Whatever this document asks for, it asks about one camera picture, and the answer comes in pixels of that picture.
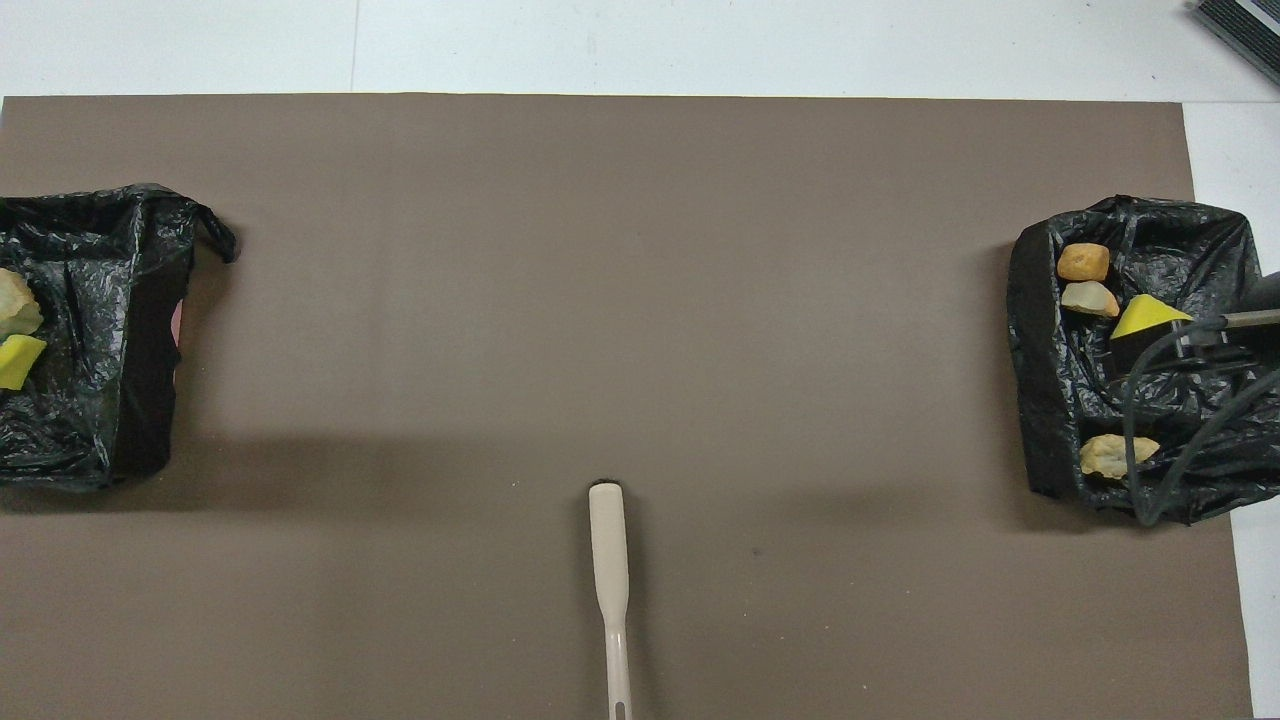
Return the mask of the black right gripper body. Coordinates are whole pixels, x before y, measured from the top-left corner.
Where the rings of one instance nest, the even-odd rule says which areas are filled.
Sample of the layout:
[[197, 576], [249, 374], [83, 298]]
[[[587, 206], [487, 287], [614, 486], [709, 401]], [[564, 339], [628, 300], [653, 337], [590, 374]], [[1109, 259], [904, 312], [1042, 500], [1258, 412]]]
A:
[[[1239, 313], [1261, 313], [1261, 311], [1275, 311], [1279, 310], [1279, 273], [1258, 278], [1254, 282], [1242, 301], [1238, 304]], [[1253, 325], [1247, 328], [1240, 328], [1238, 336], [1245, 342], [1247, 346], [1252, 347], [1254, 351], [1279, 351], [1279, 324], [1277, 322], [1267, 325]]]

